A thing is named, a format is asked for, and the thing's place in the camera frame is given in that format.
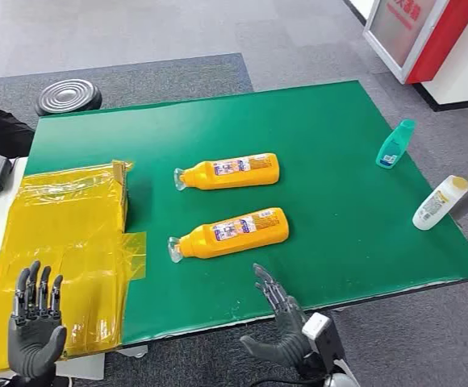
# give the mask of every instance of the yellow plastic wrap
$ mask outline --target yellow plastic wrap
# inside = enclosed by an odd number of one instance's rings
[[[128,282],[144,276],[146,235],[124,234],[120,161],[25,177],[11,205],[0,252],[0,370],[8,368],[8,321],[15,281],[34,260],[51,265],[61,285],[64,357],[121,343]]]

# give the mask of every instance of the white bottle with yellow cap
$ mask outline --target white bottle with yellow cap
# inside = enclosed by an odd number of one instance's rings
[[[429,230],[444,218],[467,190],[467,180],[450,175],[423,202],[413,216],[413,224],[420,230]]]

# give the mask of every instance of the green table mat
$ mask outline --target green table mat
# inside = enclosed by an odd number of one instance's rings
[[[268,315],[253,287],[254,262],[305,308],[468,280],[468,241],[453,219],[430,231],[412,224],[432,189],[407,154],[392,170],[375,164],[389,133],[358,82],[349,81],[42,118],[27,174],[135,163],[127,231],[147,231],[147,265],[146,277],[128,291],[128,344]],[[262,152],[277,155],[278,183],[174,186],[176,167]],[[179,264],[168,255],[169,236],[270,206],[287,214],[287,241]]]

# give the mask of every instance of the yellow bottle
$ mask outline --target yellow bottle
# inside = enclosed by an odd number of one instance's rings
[[[179,191],[186,187],[219,189],[274,184],[279,180],[279,163],[274,153],[203,161],[190,169],[177,168],[174,178]]]
[[[175,263],[188,256],[207,259],[280,243],[287,239],[288,233],[284,212],[274,207],[222,222],[203,224],[180,239],[169,238],[168,250]]]

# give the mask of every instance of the black stool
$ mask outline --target black stool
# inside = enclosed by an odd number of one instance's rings
[[[97,110],[101,106],[101,92],[84,79],[67,79],[49,85],[39,96],[35,111],[39,116]]]

